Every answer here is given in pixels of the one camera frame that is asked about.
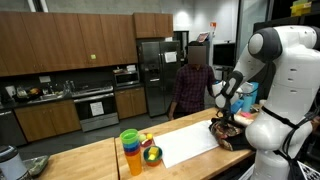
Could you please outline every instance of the monitor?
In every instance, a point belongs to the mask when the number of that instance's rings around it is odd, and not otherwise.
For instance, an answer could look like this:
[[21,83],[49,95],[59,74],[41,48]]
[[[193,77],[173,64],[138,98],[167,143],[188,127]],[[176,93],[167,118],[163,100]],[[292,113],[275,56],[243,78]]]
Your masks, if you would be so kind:
[[234,67],[235,43],[214,44],[212,65]]

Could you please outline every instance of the microwave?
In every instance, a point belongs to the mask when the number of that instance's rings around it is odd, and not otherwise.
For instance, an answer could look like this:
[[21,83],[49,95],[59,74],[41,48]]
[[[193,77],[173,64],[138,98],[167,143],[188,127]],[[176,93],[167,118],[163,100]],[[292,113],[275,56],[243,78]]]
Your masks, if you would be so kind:
[[117,87],[138,84],[140,82],[138,71],[128,71],[114,74]]

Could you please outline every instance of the upper cabinet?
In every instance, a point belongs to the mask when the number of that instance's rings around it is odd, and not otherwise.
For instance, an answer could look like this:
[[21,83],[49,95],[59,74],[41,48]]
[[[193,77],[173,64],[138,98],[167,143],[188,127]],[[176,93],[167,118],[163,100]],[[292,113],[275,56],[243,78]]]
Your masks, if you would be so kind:
[[7,70],[7,67],[0,56],[0,76],[8,76],[8,75],[9,75],[9,72]]
[[90,67],[108,66],[100,15],[78,14]]
[[85,68],[88,57],[77,14],[53,14],[68,69]]
[[40,72],[19,12],[0,12],[0,39],[0,56],[9,75]]
[[100,15],[110,65],[137,63],[131,15]]
[[66,70],[63,49],[51,13],[22,13],[40,71]]
[[173,15],[134,13],[136,38],[172,37]]

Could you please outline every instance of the yellow cup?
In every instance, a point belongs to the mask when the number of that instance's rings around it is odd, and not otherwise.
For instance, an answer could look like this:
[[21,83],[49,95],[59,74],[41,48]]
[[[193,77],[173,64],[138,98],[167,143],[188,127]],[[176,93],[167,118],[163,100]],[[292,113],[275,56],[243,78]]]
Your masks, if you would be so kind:
[[142,172],[141,151],[134,156],[126,156],[130,173],[132,176],[137,176]]

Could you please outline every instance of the kettle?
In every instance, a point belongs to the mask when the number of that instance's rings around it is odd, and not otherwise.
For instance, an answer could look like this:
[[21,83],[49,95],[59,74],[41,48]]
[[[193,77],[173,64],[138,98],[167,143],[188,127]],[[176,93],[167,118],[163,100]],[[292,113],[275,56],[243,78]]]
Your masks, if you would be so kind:
[[20,158],[17,148],[13,146],[0,146],[0,169],[7,180],[32,179]]

